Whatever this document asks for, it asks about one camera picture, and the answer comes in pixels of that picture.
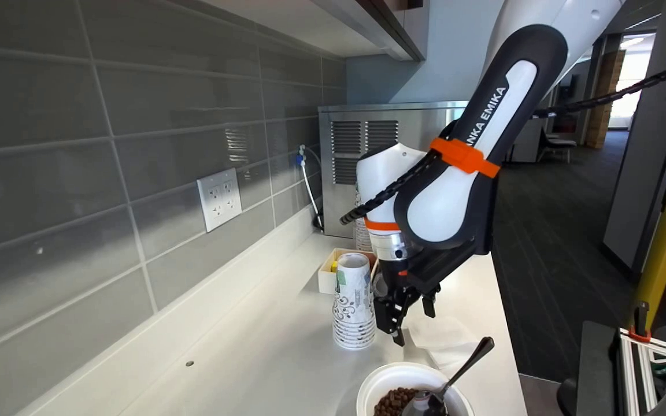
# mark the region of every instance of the yellow pole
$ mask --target yellow pole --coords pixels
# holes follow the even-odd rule
[[[647,265],[641,275],[641,281],[638,281],[638,288],[634,295],[634,307],[638,307],[641,303],[647,303],[647,316],[642,320],[642,332],[649,332],[655,325],[664,288],[666,288],[666,203],[664,203],[661,217],[656,222]]]

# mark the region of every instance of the white cup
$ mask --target white cup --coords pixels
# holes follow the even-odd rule
[[[361,351],[373,346],[375,338],[370,259],[361,251],[344,251],[335,273],[334,342],[346,351]]]

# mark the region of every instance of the electrical outlet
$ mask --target electrical outlet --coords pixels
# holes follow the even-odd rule
[[[209,230],[240,214],[235,169],[197,179],[197,188]]]

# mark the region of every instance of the floor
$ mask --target floor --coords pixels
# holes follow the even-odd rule
[[[583,320],[620,325],[634,279],[601,246],[624,131],[571,161],[506,163],[496,203],[496,262],[522,375],[577,377]],[[656,323],[666,323],[666,303]]]

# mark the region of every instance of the ceiling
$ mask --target ceiling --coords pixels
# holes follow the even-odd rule
[[[664,0],[627,0],[605,31],[656,31]]]

